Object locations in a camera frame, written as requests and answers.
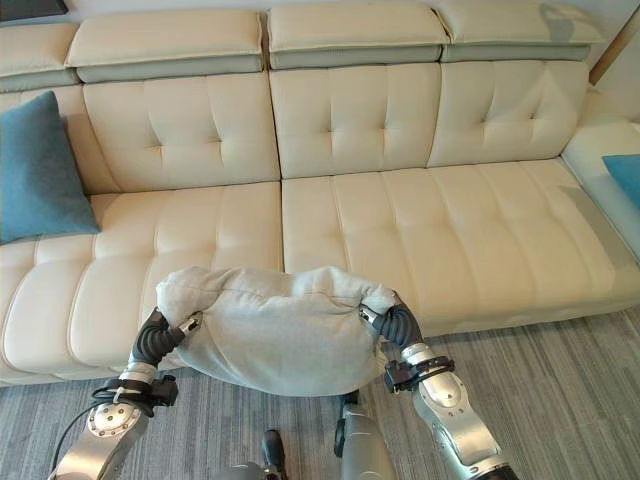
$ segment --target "sofa cushion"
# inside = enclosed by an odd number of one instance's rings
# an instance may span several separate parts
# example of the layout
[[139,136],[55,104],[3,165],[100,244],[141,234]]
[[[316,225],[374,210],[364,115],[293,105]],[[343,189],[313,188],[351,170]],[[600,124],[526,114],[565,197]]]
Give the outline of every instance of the sofa cushion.
[[568,61],[443,64],[427,166],[558,156],[578,123],[587,73]]
[[285,271],[335,265],[398,290],[425,335],[640,299],[640,269],[561,160],[283,182]]
[[0,92],[78,83],[64,65],[77,29],[71,23],[0,28]]
[[437,11],[451,39],[442,62],[583,60],[604,41],[591,18],[568,4],[447,0]]
[[447,36],[420,3],[281,5],[269,12],[273,69],[433,62]]
[[95,195],[91,204],[97,235],[0,247],[0,382],[119,373],[156,283],[172,271],[282,268],[277,182]]
[[258,12],[193,9],[89,18],[67,57],[85,82],[258,72]]
[[121,191],[279,180],[266,73],[85,86]]
[[440,65],[271,72],[284,178],[424,167]]
[[98,231],[53,92],[0,115],[0,243]]

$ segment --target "headrest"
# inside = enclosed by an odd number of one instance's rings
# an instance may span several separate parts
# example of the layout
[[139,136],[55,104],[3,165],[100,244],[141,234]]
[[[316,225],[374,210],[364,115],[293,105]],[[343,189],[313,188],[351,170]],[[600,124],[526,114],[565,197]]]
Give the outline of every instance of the headrest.
[[67,65],[84,82],[257,72],[262,28],[250,10],[174,10],[85,20]]
[[446,33],[421,3],[322,3],[273,7],[271,68],[434,62]]
[[584,60],[602,35],[572,5],[513,0],[447,0],[437,8],[451,39],[441,62]]
[[77,29],[70,23],[0,28],[0,92],[78,83],[64,65]]

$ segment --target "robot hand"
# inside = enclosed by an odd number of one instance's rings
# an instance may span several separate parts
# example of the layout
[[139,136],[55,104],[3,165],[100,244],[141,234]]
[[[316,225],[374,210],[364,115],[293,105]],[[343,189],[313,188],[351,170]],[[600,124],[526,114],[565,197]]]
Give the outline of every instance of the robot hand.
[[118,477],[127,453],[153,417],[154,407],[173,405],[178,396],[174,377],[155,378],[158,364],[201,322],[202,312],[197,312],[179,327],[169,328],[154,309],[138,332],[127,368],[119,378],[108,380],[93,392],[98,403],[89,412],[84,431],[57,466],[56,451],[49,480]]
[[425,345],[418,322],[404,302],[384,315],[366,306],[360,316],[401,349],[402,362],[385,368],[389,390],[409,390],[420,417],[431,428],[451,472],[460,480],[517,480],[491,432],[471,408],[467,389],[452,372],[454,362]]

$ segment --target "throw pillow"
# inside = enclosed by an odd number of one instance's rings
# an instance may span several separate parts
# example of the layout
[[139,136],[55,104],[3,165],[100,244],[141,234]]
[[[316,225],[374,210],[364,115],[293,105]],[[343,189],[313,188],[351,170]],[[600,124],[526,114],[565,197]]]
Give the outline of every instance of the throw pillow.
[[602,157],[613,179],[640,209],[640,154]]
[[0,175],[0,243],[99,231],[53,92],[0,115]]

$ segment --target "striped carpet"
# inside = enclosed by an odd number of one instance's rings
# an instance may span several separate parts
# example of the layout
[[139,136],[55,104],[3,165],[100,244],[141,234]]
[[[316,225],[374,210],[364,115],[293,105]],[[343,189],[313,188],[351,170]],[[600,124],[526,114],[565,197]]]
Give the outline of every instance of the striped carpet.
[[[521,479],[640,478],[640,307],[554,324],[433,338]],[[214,479],[260,459],[277,427],[292,480],[339,478],[335,398],[279,398],[176,371],[178,404],[157,409],[121,478]],[[0,479],[44,479],[59,434],[102,381],[0,389]],[[409,395],[363,390],[400,479],[448,479]],[[81,425],[72,430],[79,434]]]

